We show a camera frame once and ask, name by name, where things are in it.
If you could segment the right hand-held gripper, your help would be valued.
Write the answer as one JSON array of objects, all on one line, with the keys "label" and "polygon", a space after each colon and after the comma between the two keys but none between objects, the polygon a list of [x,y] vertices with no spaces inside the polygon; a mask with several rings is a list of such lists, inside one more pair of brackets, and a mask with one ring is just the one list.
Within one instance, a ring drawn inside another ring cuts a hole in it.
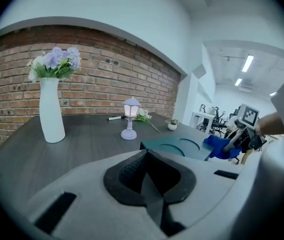
[{"label": "right hand-held gripper", "polygon": [[242,150],[259,150],[267,142],[266,139],[257,133],[256,126],[259,119],[259,110],[242,104],[234,121],[236,135],[223,148],[224,153],[241,146]]}]

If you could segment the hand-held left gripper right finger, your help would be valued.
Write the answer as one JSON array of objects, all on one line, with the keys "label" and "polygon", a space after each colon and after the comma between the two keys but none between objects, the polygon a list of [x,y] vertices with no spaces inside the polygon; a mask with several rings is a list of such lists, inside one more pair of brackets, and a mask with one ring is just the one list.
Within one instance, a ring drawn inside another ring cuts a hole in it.
[{"label": "hand-held left gripper right finger", "polygon": [[185,201],[195,184],[195,174],[189,168],[147,150],[141,194],[145,197],[149,216],[165,235],[173,236],[185,229],[173,218],[170,206]]}]

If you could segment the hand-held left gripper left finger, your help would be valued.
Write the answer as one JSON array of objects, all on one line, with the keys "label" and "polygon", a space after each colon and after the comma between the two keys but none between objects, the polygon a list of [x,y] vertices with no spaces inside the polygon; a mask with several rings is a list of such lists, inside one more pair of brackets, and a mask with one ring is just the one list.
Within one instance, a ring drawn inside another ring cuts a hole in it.
[{"label": "hand-held left gripper left finger", "polygon": [[123,223],[133,230],[163,235],[163,194],[158,179],[162,169],[158,153],[139,150],[105,171],[105,190],[118,204]]}]

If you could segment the blue cloth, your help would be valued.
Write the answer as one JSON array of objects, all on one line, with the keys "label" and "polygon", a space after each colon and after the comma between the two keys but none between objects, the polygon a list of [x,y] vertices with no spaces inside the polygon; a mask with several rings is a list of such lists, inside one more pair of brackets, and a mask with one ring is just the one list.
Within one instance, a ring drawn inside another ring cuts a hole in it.
[{"label": "blue cloth", "polygon": [[229,144],[230,138],[221,138],[215,135],[210,135],[208,138],[204,139],[203,143],[210,146],[212,151],[209,155],[210,158],[218,158],[222,160],[233,159],[237,157],[241,151],[241,146],[232,148],[230,151],[223,152],[222,149]]}]

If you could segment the teal rectangular box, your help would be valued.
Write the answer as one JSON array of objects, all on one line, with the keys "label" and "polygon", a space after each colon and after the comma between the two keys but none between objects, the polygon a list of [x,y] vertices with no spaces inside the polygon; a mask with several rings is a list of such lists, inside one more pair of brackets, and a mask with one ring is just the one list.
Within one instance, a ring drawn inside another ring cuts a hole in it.
[{"label": "teal rectangular box", "polygon": [[181,157],[207,161],[212,147],[203,142],[203,138],[186,135],[176,135],[157,139],[144,140],[140,149],[151,149],[157,152],[167,152]]}]

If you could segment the person's right forearm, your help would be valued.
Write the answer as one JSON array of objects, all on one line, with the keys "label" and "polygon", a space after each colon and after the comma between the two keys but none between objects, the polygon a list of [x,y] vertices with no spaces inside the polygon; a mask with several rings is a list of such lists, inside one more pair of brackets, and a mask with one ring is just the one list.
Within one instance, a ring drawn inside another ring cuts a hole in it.
[{"label": "person's right forearm", "polygon": [[283,135],[284,125],[278,112],[274,112],[260,118],[257,121],[255,131],[259,135]]}]

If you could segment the black office chair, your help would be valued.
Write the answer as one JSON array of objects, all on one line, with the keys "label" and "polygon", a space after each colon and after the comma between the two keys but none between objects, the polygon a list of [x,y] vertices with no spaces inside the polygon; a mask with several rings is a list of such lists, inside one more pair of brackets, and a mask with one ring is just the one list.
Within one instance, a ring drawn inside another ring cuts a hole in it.
[{"label": "black office chair", "polygon": [[[200,111],[206,113],[204,104],[201,105]],[[208,123],[209,123],[209,119],[204,117],[203,121],[198,125],[198,129],[200,131],[205,132],[207,129]]]},{"label": "black office chair", "polygon": [[214,107],[214,118],[209,131],[211,134],[215,135],[215,133],[218,133],[220,137],[224,134],[222,130],[227,128],[227,120],[222,117],[225,114],[226,112],[223,111],[222,114],[219,115],[219,108],[217,106]]}]

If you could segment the white desk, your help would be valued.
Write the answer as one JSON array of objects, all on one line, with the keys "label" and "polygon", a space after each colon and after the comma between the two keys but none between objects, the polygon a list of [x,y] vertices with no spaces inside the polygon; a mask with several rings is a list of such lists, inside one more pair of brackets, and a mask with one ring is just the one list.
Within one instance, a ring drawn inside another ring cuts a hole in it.
[{"label": "white desk", "polygon": [[197,125],[199,124],[199,122],[198,122],[199,119],[208,119],[208,124],[206,126],[205,133],[209,134],[214,118],[215,118],[215,115],[213,115],[213,114],[196,111],[196,112],[192,113],[189,126],[192,127],[192,128],[196,128]]}]

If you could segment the small potted plant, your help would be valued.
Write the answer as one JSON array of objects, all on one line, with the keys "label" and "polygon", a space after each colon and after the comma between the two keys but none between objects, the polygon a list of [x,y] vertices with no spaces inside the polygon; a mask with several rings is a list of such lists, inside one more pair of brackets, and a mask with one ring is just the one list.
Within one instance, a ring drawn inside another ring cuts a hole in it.
[{"label": "small potted plant", "polygon": [[171,131],[176,130],[179,125],[179,121],[177,119],[168,119],[165,122],[167,123],[168,129]]}]

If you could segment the purple lantern lamp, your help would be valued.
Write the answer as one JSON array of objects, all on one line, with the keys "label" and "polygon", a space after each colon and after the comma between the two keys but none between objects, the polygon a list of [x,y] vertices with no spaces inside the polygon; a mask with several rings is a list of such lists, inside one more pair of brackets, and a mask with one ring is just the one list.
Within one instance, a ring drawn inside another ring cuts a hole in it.
[{"label": "purple lantern lamp", "polygon": [[131,97],[123,102],[124,105],[124,115],[127,118],[127,127],[121,132],[121,137],[124,140],[134,140],[137,137],[136,132],[133,130],[132,120],[137,116],[138,110],[140,108],[140,103],[134,97]]}]

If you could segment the white vase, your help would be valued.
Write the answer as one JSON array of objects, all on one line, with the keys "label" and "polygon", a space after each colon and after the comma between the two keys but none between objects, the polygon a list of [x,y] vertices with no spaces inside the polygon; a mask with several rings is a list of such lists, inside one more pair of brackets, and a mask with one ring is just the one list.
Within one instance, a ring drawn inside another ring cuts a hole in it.
[{"label": "white vase", "polygon": [[58,78],[40,78],[40,122],[46,142],[54,144],[65,138],[58,98]]}]

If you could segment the purple and white flower bouquet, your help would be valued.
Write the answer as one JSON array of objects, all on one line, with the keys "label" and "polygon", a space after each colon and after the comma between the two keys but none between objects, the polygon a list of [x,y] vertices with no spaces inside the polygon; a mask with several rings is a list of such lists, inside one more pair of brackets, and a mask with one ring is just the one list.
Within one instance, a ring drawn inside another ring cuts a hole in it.
[{"label": "purple and white flower bouquet", "polygon": [[57,78],[65,80],[81,68],[80,52],[75,47],[62,50],[54,47],[49,52],[31,60],[27,67],[30,69],[28,79],[36,82],[38,78]]}]

